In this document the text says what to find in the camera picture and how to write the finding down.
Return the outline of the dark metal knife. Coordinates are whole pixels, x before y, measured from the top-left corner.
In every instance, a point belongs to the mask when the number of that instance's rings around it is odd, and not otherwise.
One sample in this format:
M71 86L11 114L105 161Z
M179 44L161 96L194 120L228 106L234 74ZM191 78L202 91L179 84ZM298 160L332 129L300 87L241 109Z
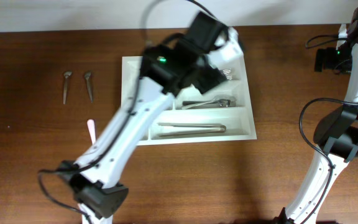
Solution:
M159 134L160 137L167 136L182 136L182 135L194 135L194 134L210 134L210 133L224 133L226 132L225 128L209 128L209 129L199 129L194 131L179 131L171 133Z
M223 128L226 126L223 124L210 124L210 123L158 123L159 126L172 126L172 127L183 127L183 128Z

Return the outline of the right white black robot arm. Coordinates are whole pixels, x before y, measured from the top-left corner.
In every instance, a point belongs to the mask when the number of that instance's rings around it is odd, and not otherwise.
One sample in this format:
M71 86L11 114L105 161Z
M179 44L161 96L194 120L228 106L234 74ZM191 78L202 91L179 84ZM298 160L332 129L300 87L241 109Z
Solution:
M313 139L307 144L314 156L306 177L289 206L282 208L272 223L317 223L318 212L339 174L358 157L358 7L351 23L343 24L335 35L327 35L335 47L315 47L314 69L332 70L350 75L344 100L325 98L340 106L317 125Z

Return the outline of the pink handled utensil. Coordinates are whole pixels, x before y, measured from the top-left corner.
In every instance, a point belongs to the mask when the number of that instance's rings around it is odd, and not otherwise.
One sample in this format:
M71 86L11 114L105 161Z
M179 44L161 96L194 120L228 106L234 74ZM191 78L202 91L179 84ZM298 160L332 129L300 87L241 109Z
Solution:
M88 132L89 132L89 136L91 138L91 143L94 144L96 142L96 126L95 126L95 122L93 119L89 119L86 122L87 128L88 128Z

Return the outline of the large metal spoon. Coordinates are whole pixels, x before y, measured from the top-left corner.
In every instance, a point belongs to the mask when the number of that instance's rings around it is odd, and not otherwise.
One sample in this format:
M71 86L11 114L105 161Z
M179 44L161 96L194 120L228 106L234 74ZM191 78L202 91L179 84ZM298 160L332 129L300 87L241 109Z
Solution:
M236 106L236 100L219 99L210 101L184 101L182 103L182 109L196 108L200 106L217 106L217 107L230 107Z
M188 110L203 107L224 108L233 106L235 103L236 99L233 97L217 97L207 101L183 101L181 109Z

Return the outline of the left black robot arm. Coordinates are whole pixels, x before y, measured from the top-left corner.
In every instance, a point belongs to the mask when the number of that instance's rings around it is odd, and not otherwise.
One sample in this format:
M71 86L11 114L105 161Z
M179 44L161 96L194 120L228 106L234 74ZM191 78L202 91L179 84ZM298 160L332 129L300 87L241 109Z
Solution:
M121 174L149 126L183 89L193 86L206 93L224 83L220 64L242 55L237 31L203 12L185 33L144 49L133 94L83 155L58 167L83 223L112 222L129 192L119 181Z

